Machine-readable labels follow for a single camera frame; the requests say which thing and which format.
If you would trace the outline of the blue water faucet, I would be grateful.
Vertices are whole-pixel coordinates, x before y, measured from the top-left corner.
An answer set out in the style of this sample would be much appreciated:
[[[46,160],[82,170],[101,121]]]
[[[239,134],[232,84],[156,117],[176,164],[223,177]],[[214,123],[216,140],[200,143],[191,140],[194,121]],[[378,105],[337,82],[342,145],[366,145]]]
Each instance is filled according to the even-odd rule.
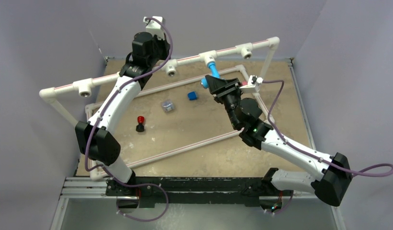
[[[207,64],[207,68],[211,71],[210,76],[215,77],[215,78],[220,78],[220,74],[216,68],[216,63],[214,61],[209,62]],[[207,82],[206,78],[201,79],[201,85],[205,89],[208,88],[208,82]]]

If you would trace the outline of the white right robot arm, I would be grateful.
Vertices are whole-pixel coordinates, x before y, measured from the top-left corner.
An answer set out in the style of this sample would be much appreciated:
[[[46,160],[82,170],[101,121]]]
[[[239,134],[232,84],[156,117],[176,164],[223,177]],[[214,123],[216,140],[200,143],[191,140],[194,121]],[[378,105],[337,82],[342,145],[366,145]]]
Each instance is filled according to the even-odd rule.
[[[271,172],[262,182],[266,194],[273,195],[279,190],[301,191],[316,195],[330,206],[340,206],[353,178],[347,157],[308,148],[282,134],[273,123],[262,121],[263,112],[258,102],[241,95],[258,92],[265,80],[251,75],[243,85],[238,79],[206,75],[205,81],[214,100],[224,105],[233,129],[240,132],[246,145],[275,154],[303,169],[303,172],[280,169]]]

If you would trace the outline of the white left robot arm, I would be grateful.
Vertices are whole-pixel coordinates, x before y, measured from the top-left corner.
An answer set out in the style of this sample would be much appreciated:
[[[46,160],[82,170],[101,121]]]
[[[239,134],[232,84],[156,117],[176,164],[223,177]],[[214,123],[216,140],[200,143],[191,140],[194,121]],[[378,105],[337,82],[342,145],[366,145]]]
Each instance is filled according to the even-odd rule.
[[[132,52],[117,73],[111,93],[89,121],[79,121],[75,126],[86,171],[102,167],[118,182],[117,189],[124,196],[130,196],[136,190],[135,173],[120,157],[121,146],[113,134],[128,105],[156,71],[156,63],[160,60],[167,63],[171,53],[167,35],[160,38],[148,32],[137,33],[132,41]]]

